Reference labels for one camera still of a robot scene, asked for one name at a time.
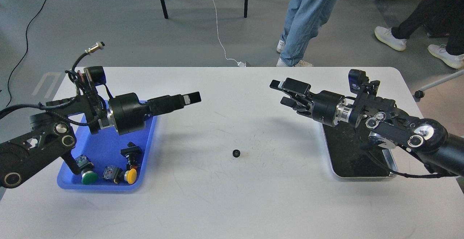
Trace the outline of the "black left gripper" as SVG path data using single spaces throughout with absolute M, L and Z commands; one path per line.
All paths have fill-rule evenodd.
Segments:
M 119 135 L 145 128 L 145 122 L 153 116 L 171 113 L 187 105 L 201 102 L 199 92 L 186 95 L 165 95 L 141 103 L 134 92 L 109 99 L 108 117 Z

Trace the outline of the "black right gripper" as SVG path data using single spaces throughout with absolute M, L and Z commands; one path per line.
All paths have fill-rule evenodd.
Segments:
M 292 78 L 286 78 L 284 81 L 272 80 L 269 87 L 287 95 L 282 97 L 280 103 L 291 107 L 297 114 L 312 118 L 330 127 L 338 125 L 335 113 L 345 96 L 326 90 L 312 94 L 310 84 Z

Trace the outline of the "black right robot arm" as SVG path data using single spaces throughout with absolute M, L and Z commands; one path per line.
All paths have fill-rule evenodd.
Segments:
M 428 170 L 420 178 L 463 176 L 463 138 L 448 133 L 438 121 L 418 118 L 400 110 L 395 100 L 377 96 L 380 81 L 370 81 L 366 72 L 351 69 L 348 74 L 353 103 L 348 97 L 329 91 L 310 92 L 310 84 L 292 78 L 272 80 L 270 88 L 285 93 L 281 104 L 299 115 L 334 127 L 346 122 L 353 128 L 363 124 L 369 131 L 368 147 L 399 146 Z

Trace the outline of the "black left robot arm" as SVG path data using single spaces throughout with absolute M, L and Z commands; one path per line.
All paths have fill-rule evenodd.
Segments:
M 76 87 L 74 97 L 45 104 L 17 104 L 1 110 L 1 118 L 22 108 L 41 110 L 30 117 L 30 132 L 1 143 L 1 187 L 20 186 L 57 158 L 62 158 L 73 174 L 83 174 L 85 181 L 92 181 L 92 164 L 77 163 L 71 154 L 77 143 L 72 125 L 87 126 L 91 134 L 113 127 L 119 135 L 124 135 L 143 129 L 150 117 L 171 113 L 202 100 L 199 92 L 192 92 L 165 95 L 141 103 L 134 92 L 116 97 L 107 92 L 109 100 L 104 101 L 96 88 L 107 83 L 103 67 L 87 67 L 83 73 L 76 71 L 84 57 L 104 46 L 104 42 L 97 42 L 89 47 L 66 71 Z

